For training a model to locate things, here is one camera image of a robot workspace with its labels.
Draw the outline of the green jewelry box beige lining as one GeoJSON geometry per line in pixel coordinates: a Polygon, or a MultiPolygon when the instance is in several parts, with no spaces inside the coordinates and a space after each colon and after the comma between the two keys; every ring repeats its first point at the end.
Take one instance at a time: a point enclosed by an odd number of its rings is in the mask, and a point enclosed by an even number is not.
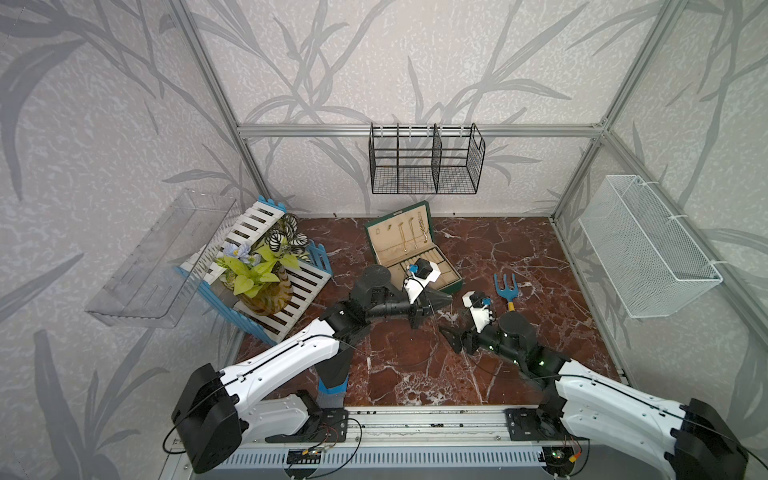
{"type": "Polygon", "coordinates": [[[413,276],[419,260],[433,263],[440,272],[431,288],[452,295],[463,286],[457,268],[436,243],[427,201],[374,219],[365,224],[365,232],[374,259],[390,271],[396,286],[413,276]]]}

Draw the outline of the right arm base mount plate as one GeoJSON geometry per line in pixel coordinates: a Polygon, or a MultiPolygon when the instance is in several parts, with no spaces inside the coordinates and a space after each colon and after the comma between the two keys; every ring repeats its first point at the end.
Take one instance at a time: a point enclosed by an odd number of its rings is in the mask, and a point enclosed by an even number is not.
{"type": "Polygon", "coordinates": [[[566,430],[559,419],[553,419],[537,408],[508,408],[504,418],[512,441],[586,441],[566,430]]]}

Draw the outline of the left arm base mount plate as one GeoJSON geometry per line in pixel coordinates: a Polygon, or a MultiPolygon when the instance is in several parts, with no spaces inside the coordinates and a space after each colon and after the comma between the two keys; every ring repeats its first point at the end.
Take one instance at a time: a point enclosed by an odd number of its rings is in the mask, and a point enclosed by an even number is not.
{"type": "Polygon", "coordinates": [[[295,396],[307,411],[308,418],[293,434],[276,434],[265,438],[267,443],[345,442],[350,412],[344,408],[321,408],[307,390],[298,390],[295,396]]]}

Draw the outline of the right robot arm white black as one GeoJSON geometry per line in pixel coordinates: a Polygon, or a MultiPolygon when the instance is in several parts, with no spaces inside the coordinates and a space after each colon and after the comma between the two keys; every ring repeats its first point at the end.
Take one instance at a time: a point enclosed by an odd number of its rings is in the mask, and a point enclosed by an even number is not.
{"type": "Polygon", "coordinates": [[[457,352],[479,349],[517,365],[541,388],[545,422],[640,460],[670,479],[742,479],[749,452],[717,410],[682,404],[605,377],[539,343],[534,326],[511,311],[484,324],[441,334],[457,352]]]}

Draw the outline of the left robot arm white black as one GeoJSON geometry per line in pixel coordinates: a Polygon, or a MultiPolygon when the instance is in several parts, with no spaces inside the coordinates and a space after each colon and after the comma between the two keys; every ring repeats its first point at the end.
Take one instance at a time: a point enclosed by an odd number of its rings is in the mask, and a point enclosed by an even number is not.
{"type": "Polygon", "coordinates": [[[436,263],[419,258],[396,287],[386,267],[370,265],[346,298],[299,333],[222,370],[211,364],[194,370],[171,413],[171,431],[193,472],[213,470],[248,440],[311,440],[326,423],[325,409],[306,391],[275,400],[269,394],[311,367],[324,387],[344,386],[353,350],[373,321],[405,317],[418,327],[451,304],[449,294],[432,287],[440,276],[436,263]]]}

